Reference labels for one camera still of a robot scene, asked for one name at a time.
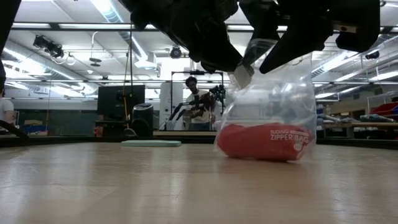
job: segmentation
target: green mat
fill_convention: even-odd
[[[181,146],[180,141],[163,140],[128,140],[122,142],[125,147],[177,147]]]

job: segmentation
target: man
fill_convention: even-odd
[[[198,90],[197,83],[198,80],[195,77],[189,77],[185,80],[185,85],[192,92],[191,95],[188,96],[187,102],[195,100],[195,96],[201,97],[202,95],[207,94],[207,91],[205,90]],[[213,124],[215,120],[215,116],[208,110],[191,111],[190,118],[191,125],[189,130],[192,131],[209,131],[211,124]]]
[[[0,86],[0,120],[14,124],[14,105],[11,101],[4,99],[4,87]],[[7,131],[0,127],[0,135],[7,134]]]

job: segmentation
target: monitor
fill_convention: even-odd
[[[140,103],[145,103],[145,85],[126,85],[127,114],[131,114],[132,108]],[[123,86],[101,86],[98,88],[97,113],[111,116],[124,116]]]

